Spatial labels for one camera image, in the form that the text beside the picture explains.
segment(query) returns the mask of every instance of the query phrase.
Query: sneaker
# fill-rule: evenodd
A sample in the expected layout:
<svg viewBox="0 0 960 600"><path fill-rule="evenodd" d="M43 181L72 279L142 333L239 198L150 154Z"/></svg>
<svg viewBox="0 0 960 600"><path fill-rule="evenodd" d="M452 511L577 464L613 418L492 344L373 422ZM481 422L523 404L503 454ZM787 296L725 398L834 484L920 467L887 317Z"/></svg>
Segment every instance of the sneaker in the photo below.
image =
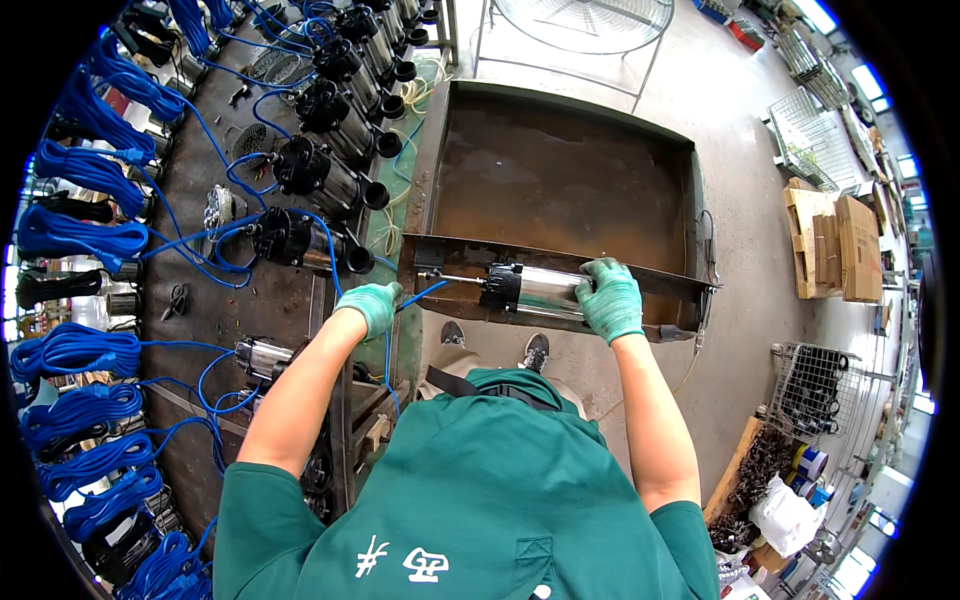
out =
<svg viewBox="0 0 960 600"><path fill-rule="evenodd" d="M517 366L521 369L529 369L536 374L543 373L543 365L546 359L550 357L550 340L542 333L535 333L534 337L527 342L527 347L523 349L523 362Z"/></svg>
<svg viewBox="0 0 960 600"><path fill-rule="evenodd" d="M464 330L455 321L447 321L440 330L440 343L453 344L460 348L467 347L467 338L464 337Z"/></svg>

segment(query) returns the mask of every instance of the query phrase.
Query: scissors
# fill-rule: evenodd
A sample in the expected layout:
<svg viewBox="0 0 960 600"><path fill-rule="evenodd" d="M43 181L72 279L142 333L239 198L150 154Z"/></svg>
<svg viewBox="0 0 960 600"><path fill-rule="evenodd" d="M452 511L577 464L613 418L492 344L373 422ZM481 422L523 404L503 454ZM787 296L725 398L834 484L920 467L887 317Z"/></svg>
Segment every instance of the scissors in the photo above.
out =
<svg viewBox="0 0 960 600"><path fill-rule="evenodd" d="M160 317L160 320L166 321L171 315L182 315L186 312L188 305L189 298L187 297L186 285L183 283L175 283L173 289L170 290L170 305L163 311L163 316Z"/></svg>

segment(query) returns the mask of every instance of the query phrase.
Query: rusty metal tray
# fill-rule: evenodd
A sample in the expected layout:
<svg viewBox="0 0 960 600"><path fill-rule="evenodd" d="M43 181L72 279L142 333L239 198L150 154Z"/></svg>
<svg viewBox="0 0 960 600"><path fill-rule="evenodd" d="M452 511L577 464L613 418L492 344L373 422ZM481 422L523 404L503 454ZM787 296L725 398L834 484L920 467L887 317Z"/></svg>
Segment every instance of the rusty metal tray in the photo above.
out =
<svg viewBox="0 0 960 600"><path fill-rule="evenodd" d="M449 275L493 261L575 272L597 256L629 264L651 341L702 328L716 284L697 217L704 186L694 143L624 112L473 80L438 85L423 124L398 280L425 284L420 254L443 248ZM589 331L572 321L480 307L479 288L420 300L449 316Z"/></svg>

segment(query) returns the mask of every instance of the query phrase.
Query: gloved hand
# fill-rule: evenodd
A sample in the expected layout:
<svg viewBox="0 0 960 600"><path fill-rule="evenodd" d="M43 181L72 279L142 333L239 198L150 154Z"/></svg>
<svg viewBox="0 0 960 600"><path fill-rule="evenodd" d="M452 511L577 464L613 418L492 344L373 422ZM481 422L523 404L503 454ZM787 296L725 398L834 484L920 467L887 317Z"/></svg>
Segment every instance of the gloved hand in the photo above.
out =
<svg viewBox="0 0 960 600"><path fill-rule="evenodd" d="M380 337L387 330L387 327L393 324L394 313L402 292L403 288L396 281L390 285L377 285L375 283L361 285L345 292L337 300L333 312L345 307L360 311L364 321L367 322L367 335L363 339L366 342Z"/></svg>
<svg viewBox="0 0 960 600"><path fill-rule="evenodd" d="M587 324L607 346L621 335L643 334L643 300L630 270L615 258L597 258L580 265L580 271L593 277L597 291L585 281L577 286L577 300Z"/></svg>

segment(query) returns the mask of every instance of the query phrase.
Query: fan guard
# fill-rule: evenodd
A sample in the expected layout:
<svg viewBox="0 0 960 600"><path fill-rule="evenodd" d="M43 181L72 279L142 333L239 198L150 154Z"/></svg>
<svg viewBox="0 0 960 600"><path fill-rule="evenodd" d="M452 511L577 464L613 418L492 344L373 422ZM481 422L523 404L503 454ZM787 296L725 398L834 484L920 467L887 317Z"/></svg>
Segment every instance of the fan guard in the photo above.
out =
<svg viewBox="0 0 960 600"><path fill-rule="evenodd" d="M673 0L493 0L533 39L578 54L625 54L656 41L673 19Z"/></svg>

